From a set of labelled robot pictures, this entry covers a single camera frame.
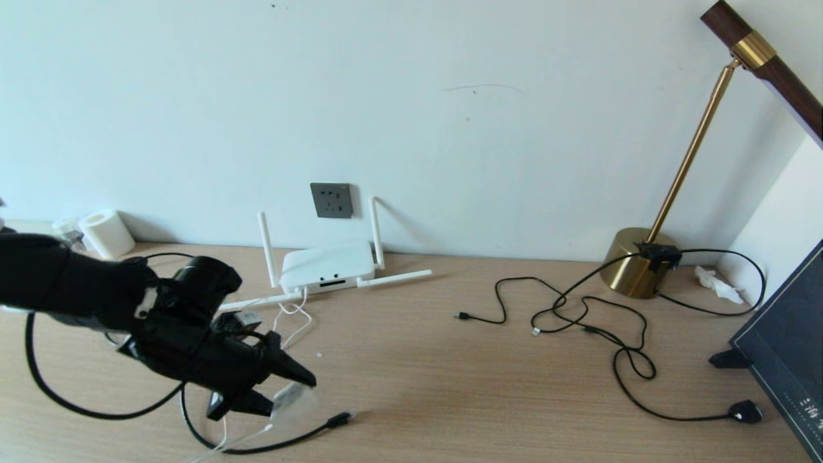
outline white wall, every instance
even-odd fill
[[[712,3],[0,0],[1,213],[257,245],[265,209],[304,247],[369,235],[314,216],[308,183],[344,181],[393,209],[389,249],[599,260],[729,60]],[[821,2],[732,4],[820,98]],[[444,90],[478,84],[517,90]],[[728,246],[801,140],[738,71],[665,231]]]
[[[786,165],[751,220],[732,244],[766,275],[768,299],[823,240],[823,151],[809,137]],[[724,257],[719,268],[753,303],[760,294],[760,276],[745,260]]]

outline wooden desk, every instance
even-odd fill
[[[244,284],[230,301],[272,293],[259,248],[141,244],[135,254],[169,250],[211,255],[233,265]],[[627,362],[622,365],[629,388],[647,405],[696,416],[725,412],[749,398],[765,412],[765,421],[757,425],[674,423],[626,399],[611,372],[612,344],[580,330],[531,336],[532,313],[553,300],[535,283],[504,287],[510,307],[506,325],[452,317],[460,310],[500,316],[493,291],[499,278],[536,275],[567,288],[595,264],[420,255],[386,259],[393,273],[432,268],[437,276],[312,296],[307,307],[319,322],[291,349],[319,379],[323,410],[308,425],[320,425],[345,409],[360,411],[357,419],[296,447],[211,461],[807,461],[749,372],[715,370],[706,361],[727,348],[745,317],[718,318],[660,299],[627,300],[598,278],[576,292],[624,302],[649,318],[647,352],[657,362],[658,378],[642,381]],[[184,262],[164,257],[152,266],[169,276]],[[739,310],[697,285],[690,269],[672,275],[667,289],[701,306]],[[258,312],[266,318],[276,313],[271,307]],[[587,320],[637,339],[639,322],[621,312],[597,306]],[[185,428],[176,400],[126,422],[85,418],[52,403],[26,367],[24,318],[0,313],[0,461],[185,461],[203,452]],[[302,323],[295,318],[278,328],[293,330]],[[46,380],[88,408],[134,411],[174,386],[111,352],[99,334],[47,316],[38,317],[35,347]],[[259,389],[273,394],[285,384],[273,376]],[[203,416],[207,394],[190,389],[195,424],[217,439],[218,425]],[[230,433],[239,435],[263,422],[230,414]],[[253,444],[275,438],[261,437]]]

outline black robotic arm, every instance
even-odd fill
[[[258,342],[249,345],[243,341],[249,333],[213,320],[241,283],[234,269],[209,257],[194,257],[173,278],[158,278],[144,258],[101,261],[50,236],[0,234],[0,303],[46,312],[67,325],[129,333],[121,353],[218,394],[211,419],[229,410],[268,415],[272,402],[253,388],[270,374],[317,384],[280,349],[277,333],[253,333]]]

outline black cable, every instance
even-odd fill
[[[40,375],[40,369],[37,367],[37,359],[35,358],[35,343],[34,343],[34,335],[35,335],[35,313],[30,313],[26,317],[26,338],[25,338],[25,345],[26,345],[26,360],[29,363],[29,371],[31,372],[31,377],[35,380],[35,384],[44,394],[46,394],[51,400],[53,400],[57,405],[62,406],[65,409],[69,409],[72,412],[91,417],[97,419],[132,419],[137,418],[139,416],[143,416],[144,414],[148,414],[156,409],[159,409],[163,406],[166,402],[171,400],[179,391],[183,390],[185,382],[181,382],[177,387],[175,387],[166,397],[163,397],[158,402],[153,405],[146,407],[145,409],[138,410],[136,412],[132,412],[129,414],[107,414],[101,412],[95,412],[92,410],[84,409],[78,405],[75,405],[68,400],[65,400],[63,397],[58,395],[54,392],[48,384],[46,384],[43,377]]]
[[[468,314],[466,312],[459,312],[456,315],[456,317],[459,318],[459,319],[462,319],[462,320],[477,320],[477,321],[483,321],[483,322],[486,322],[486,323],[491,323],[493,325],[503,325],[506,322],[506,320],[508,320],[508,314],[506,313],[506,305],[503,303],[503,297],[500,295],[500,285],[503,284],[503,283],[506,283],[506,282],[518,281],[518,280],[537,281],[540,284],[542,284],[543,286],[546,286],[547,288],[550,288],[552,291],[560,293],[559,291],[554,289],[549,283],[546,283],[545,281],[543,281],[543,280],[541,280],[537,277],[503,278],[501,280],[498,280],[497,283],[495,283],[495,296],[497,296],[497,302],[500,304],[500,310],[503,312],[503,320],[500,320],[500,321],[488,320],[486,318],[481,318],[479,316],[474,316],[474,315]]]
[[[161,257],[162,255],[179,255],[180,257],[189,257],[189,258],[192,258],[192,259],[194,258],[193,255],[185,254],[183,252],[158,252],[157,254],[140,256],[140,259],[149,260],[149,259],[153,259],[155,257]]]
[[[541,311],[538,311],[532,316],[532,320],[531,320],[532,328],[537,330],[538,333],[558,333],[562,330],[565,330],[565,329],[569,328],[572,325],[578,325],[579,324],[578,322],[580,320],[582,320],[586,316],[586,314],[588,314],[588,306],[586,306],[584,304],[584,306],[586,307],[586,311],[584,311],[584,313],[580,317],[578,317],[576,320],[568,320],[568,319],[564,318],[563,316],[560,316],[557,313],[557,309],[561,308],[563,305],[566,304],[566,296],[569,295],[570,292],[574,291],[578,286],[585,283],[586,280],[588,280],[589,278],[593,277],[594,275],[600,273],[600,271],[605,269],[606,267],[608,267],[610,265],[613,265],[613,264],[616,264],[616,263],[622,261],[623,259],[628,259],[628,258],[634,257],[636,255],[639,255],[639,254],[638,253],[632,253],[632,254],[622,255],[620,257],[616,257],[615,259],[609,260],[608,262],[604,263],[600,267],[597,267],[594,271],[590,272],[585,277],[581,278],[577,283],[571,285],[571,287],[569,289],[566,289],[563,292],[557,291],[556,289],[551,288],[551,286],[550,286],[549,288],[554,289],[555,292],[557,292],[560,295],[557,297],[557,299],[555,299],[555,302],[554,302],[554,304],[551,305],[551,307],[549,307],[547,309],[543,309]],[[562,320],[566,320],[568,322],[568,324],[564,325],[564,326],[561,326],[560,328],[557,328],[555,330],[542,330],[540,328],[537,328],[537,326],[534,324],[535,320],[538,317],[545,314],[545,313],[552,313],[555,316],[557,316],[558,318],[561,318]]]
[[[749,259],[745,255],[740,254],[736,251],[732,251],[732,250],[714,250],[714,249],[702,249],[702,248],[693,249],[693,250],[683,250],[682,252],[683,253],[720,252],[720,253],[739,255],[742,258],[748,260],[752,265],[755,266],[755,268],[757,269],[758,274],[760,275],[760,297],[758,298],[757,302],[750,309],[748,309],[746,311],[743,311],[743,312],[740,312],[740,313],[734,313],[734,314],[714,312],[714,311],[708,311],[708,310],[705,310],[705,309],[701,309],[699,307],[691,306],[691,305],[685,304],[683,302],[676,301],[676,300],[674,300],[670,297],[667,297],[667,296],[661,294],[658,291],[655,291],[655,293],[658,294],[660,297],[662,297],[662,298],[664,298],[668,301],[680,304],[682,306],[689,307],[691,309],[695,309],[697,311],[703,311],[703,312],[707,312],[707,313],[711,313],[711,314],[715,314],[715,315],[719,315],[719,316],[741,316],[741,315],[744,315],[746,313],[749,313],[749,312],[753,311],[755,308],[757,308],[763,302],[763,297],[764,297],[764,294],[765,294],[765,276],[763,275],[763,271],[760,269],[760,267],[758,267],[757,264],[755,264],[755,262],[753,260]],[[654,365],[654,362],[652,361],[651,357],[647,353],[643,352],[643,348],[645,347],[646,330],[649,327],[649,323],[646,320],[646,317],[643,316],[643,314],[641,314],[639,311],[637,311],[637,310],[635,310],[635,309],[633,309],[629,306],[624,306],[622,304],[618,304],[616,302],[606,301],[606,300],[601,299],[599,297],[585,296],[585,297],[581,298],[581,302],[584,305],[584,311],[580,316],[578,316],[576,318],[567,318],[567,317],[561,315],[558,312],[557,309],[561,308],[563,305],[566,304],[566,302],[568,300],[567,296],[572,291],[574,291],[577,287],[579,287],[581,284],[583,284],[584,282],[589,280],[592,276],[598,274],[601,270],[605,269],[606,267],[608,267],[612,264],[615,264],[615,263],[617,263],[617,262],[619,262],[623,259],[627,259],[627,258],[629,258],[631,256],[634,256],[634,255],[637,255],[637,254],[623,255],[621,257],[617,257],[613,260],[610,260],[610,261],[604,263],[603,265],[601,265],[600,267],[598,267],[594,271],[590,272],[589,274],[587,274],[586,276],[581,278],[577,283],[573,284],[571,287],[569,287],[568,289],[566,289],[563,292],[558,291],[557,289],[552,287],[550,284],[548,284],[545,281],[543,281],[539,278],[536,278],[536,277],[504,278],[504,279],[498,281],[495,284],[495,295],[497,296],[497,300],[500,303],[500,309],[503,311],[503,320],[502,321],[492,321],[492,320],[478,319],[477,317],[471,316],[471,315],[467,314],[466,312],[459,312],[458,318],[461,318],[461,319],[464,319],[464,320],[466,320],[466,319],[480,320],[480,321],[486,321],[488,323],[495,323],[497,325],[501,325],[501,324],[506,322],[507,316],[506,316],[505,304],[504,304],[502,298],[500,297],[500,292],[498,291],[498,288],[499,288],[500,284],[503,283],[503,282],[512,281],[512,280],[527,280],[527,279],[530,279],[530,280],[533,280],[533,281],[537,281],[540,284],[544,285],[545,287],[550,288],[552,291],[556,292],[558,294],[558,297],[555,299],[555,301],[551,305],[551,307],[549,307],[547,309],[544,309],[544,310],[541,310],[541,311],[538,311],[532,316],[531,324],[532,324],[532,327],[534,328],[536,334],[540,334],[540,333],[557,333],[557,332],[568,329],[572,325],[578,325],[581,328],[583,328],[584,331],[586,331],[588,333],[592,333],[592,334],[598,334],[599,336],[603,337],[605,340],[617,345],[619,347],[619,349],[617,349],[617,351],[614,354],[614,357],[611,360],[612,372],[614,373],[615,378],[617,379],[617,384],[623,390],[626,397],[628,397],[629,400],[633,404],[637,405],[640,409],[642,409],[643,411],[645,411],[645,412],[647,412],[647,413],[649,413],[653,416],[656,416],[658,418],[668,419],[668,420],[672,420],[672,421],[694,422],[694,421],[713,421],[713,420],[719,420],[719,419],[733,419],[733,418],[735,418],[732,415],[731,410],[729,412],[727,412],[726,414],[717,414],[717,415],[700,416],[700,417],[689,417],[689,418],[680,418],[680,417],[674,417],[674,416],[669,416],[669,415],[665,415],[665,414],[660,414],[660,413],[655,412],[654,410],[650,409],[649,407],[643,405],[642,403],[640,403],[640,401],[637,400],[631,394],[631,392],[629,391],[629,389],[626,387],[625,383],[623,382],[623,379],[621,378],[621,375],[620,375],[620,371],[617,368],[617,360],[618,360],[618,358],[620,357],[620,355],[622,353],[625,353],[629,357],[629,362],[631,364],[632,370],[634,370],[634,372],[638,376],[644,378],[645,380],[654,379],[657,376],[657,373],[658,373],[657,367]],[[587,324],[583,323],[582,320],[584,319],[584,317],[589,312],[589,306],[588,306],[587,301],[603,302],[603,303],[608,304],[610,306],[615,306],[615,307],[619,307],[619,308],[631,311],[635,315],[637,315],[641,319],[641,321],[643,322],[643,328],[640,331],[639,345],[636,346],[636,347],[629,346],[625,342],[623,342],[623,340],[620,339],[617,335],[611,333],[610,331],[604,330],[602,328],[598,328],[597,326],[587,325]],[[535,325],[535,321],[537,320],[537,318],[539,318],[540,316],[545,315],[546,313],[551,313],[553,316],[563,320],[565,322],[565,325],[561,326],[560,328],[553,329],[553,330],[543,330],[541,328],[538,328]],[[648,365],[648,367],[649,367],[650,373],[647,374],[647,373],[644,373],[644,372],[640,371],[637,364],[635,363],[634,354],[639,355],[645,361],[646,365]]]
[[[183,387],[180,389],[180,409],[183,411],[183,420],[186,422],[186,426],[191,434],[194,436],[195,439],[198,440],[203,446],[209,449],[214,449],[217,447],[216,444],[209,442],[205,437],[203,437],[200,433],[198,433],[197,429],[194,428],[192,424],[192,420],[188,417],[188,410],[186,409],[186,388]],[[348,424],[349,421],[352,419],[352,415],[349,412],[342,412],[340,414],[336,414],[332,416],[330,419],[326,421],[322,426],[315,428],[306,434],[302,434],[298,437],[294,437],[284,442],[279,442],[272,445],[267,445],[263,447],[254,447],[254,448],[244,448],[244,449],[226,449],[222,453],[227,453],[229,455],[250,455],[254,453],[263,453],[265,451],[273,451],[279,450],[285,447],[293,446],[297,443],[303,442],[308,440],[317,434],[325,431],[326,429],[334,429],[338,426],[342,426],[344,424]]]
[[[675,299],[673,297],[669,297],[669,296],[663,294],[662,292],[658,291],[655,288],[654,293],[656,295],[662,297],[663,299],[666,299],[669,302],[674,302],[678,306],[683,306],[683,307],[686,307],[686,308],[689,308],[689,309],[692,309],[692,310],[695,310],[695,311],[701,311],[701,312],[705,312],[707,314],[712,314],[712,315],[717,315],[717,316],[741,316],[741,315],[745,315],[745,314],[755,310],[763,302],[763,298],[764,298],[765,292],[766,292],[766,276],[763,274],[763,270],[760,269],[760,266],[755,264],[755,261],[749,259],[748,256],[745,256],[745,255],[743,255],[739,252],[733,251],[733,250],[706,249],[706,248],[687,249],[687,250],[682,250],[681,252],[683,254],[689,253],[689,252],[717,252],[717,253],[723,253],[723,254],[734,254],[734,255],[739,255],[740,257],[742,257],[745,260],[748,260],[749,264],[752,264],[755,267],[755,269],[757,270],[757,273],[760,275],[760,296],[757,297],[757,302],[752,304],[751,307],[748,308],[748,310],[745,310],[745,311],[742,311],[742,312],[723,313],[723,312],[710,311],[708,309],[703,309],[703,308],[700,308],[700,307],[692,306],[690,304],[686,304],[685,302],[678,301],[677,299]]]

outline gold lamp base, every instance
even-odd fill
[[[649,236],[648,228],[624,228],[617,232],[615,240],[611,243],[609,253],[604,262],[617,259],[623,255],[639,252],[635,243],[641,243]],[[655,244],[677,246],[675,241],[668,236],[657,235]],[[649,268],[651,261],[639,255],[628,257],[609,265],[600,271],[600,276],[609,288],[628,297],[638,299],[649,299],[654,297],[654,290],[663,286],[668,271],[672,267],[671,262],[662,262],[656,270]]]

